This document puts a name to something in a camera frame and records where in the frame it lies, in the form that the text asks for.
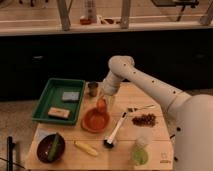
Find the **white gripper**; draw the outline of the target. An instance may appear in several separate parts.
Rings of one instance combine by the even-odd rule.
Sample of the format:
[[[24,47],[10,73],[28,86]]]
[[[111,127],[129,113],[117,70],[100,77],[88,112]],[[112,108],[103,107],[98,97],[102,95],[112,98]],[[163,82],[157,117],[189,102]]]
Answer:
[[[120,88],[120,84],[122,82],[122,78],[117,76],[116,74],[109,72],[105,79],[102,82],[102,90],[108,96],[108,110],[112,110],[116,96],[115,94],[118,92]],[[100,92],[97,97],[97,101],[100,99],[104,99],[104,93]]]

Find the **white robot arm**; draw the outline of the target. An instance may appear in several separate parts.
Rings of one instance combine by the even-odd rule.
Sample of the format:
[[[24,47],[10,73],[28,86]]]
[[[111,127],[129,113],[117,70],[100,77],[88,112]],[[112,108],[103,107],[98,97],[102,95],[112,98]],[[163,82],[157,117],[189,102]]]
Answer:
[[[102,92],[113,96],[124,79],[176,118],[174,171],[213,171],[213,95],[190,95],[135,68],[131,56],[113,56]]]

